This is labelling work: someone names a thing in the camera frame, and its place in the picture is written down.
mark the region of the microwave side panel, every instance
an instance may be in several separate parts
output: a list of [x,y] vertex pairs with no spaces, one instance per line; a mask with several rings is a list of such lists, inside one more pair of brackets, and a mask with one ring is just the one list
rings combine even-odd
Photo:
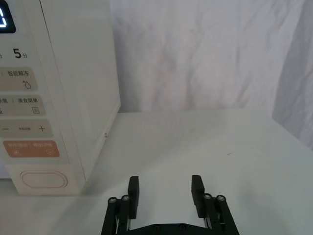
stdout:
[[88,178],[120,107],[108,0],[41,0]]

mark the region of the white backdrop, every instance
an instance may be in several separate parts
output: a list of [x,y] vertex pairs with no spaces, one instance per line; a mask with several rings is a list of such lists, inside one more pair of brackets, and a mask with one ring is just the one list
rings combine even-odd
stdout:
[[312,0],[111,0],[121,112],[261,108],[313,148]]

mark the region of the button label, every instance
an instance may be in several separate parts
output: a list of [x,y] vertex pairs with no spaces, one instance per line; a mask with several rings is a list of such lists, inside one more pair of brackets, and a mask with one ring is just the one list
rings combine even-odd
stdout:
[[2,138],[46,138],[52,137],[48,120],[0,120],[0,137]]
[[38,89],[31,67],[1,67],[0,91],[35,91]]
[[11,158],[56,158],[60,156],[54,141],[4,141]]
[[45,107],[39,95],[0,95],[0,117],[43,115]]

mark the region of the microwave oven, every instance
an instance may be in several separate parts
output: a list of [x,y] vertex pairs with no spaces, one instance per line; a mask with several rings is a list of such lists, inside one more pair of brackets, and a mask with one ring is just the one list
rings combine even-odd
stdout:
[[110,14],[0,0],[0,157],[20,194],[78,194],[90,176],[120,107]]

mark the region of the white table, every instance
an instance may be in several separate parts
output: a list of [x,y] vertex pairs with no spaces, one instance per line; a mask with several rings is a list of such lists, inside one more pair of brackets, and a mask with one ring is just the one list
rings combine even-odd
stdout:
[[256,110],[119,114],[81,196],[19,196],[0,181],[1,235],[99,235],[107,199],[138,175],[132,228],[154,223],[204,226],[191,175],[227,197],[241,235],[313,231],[313,153]]

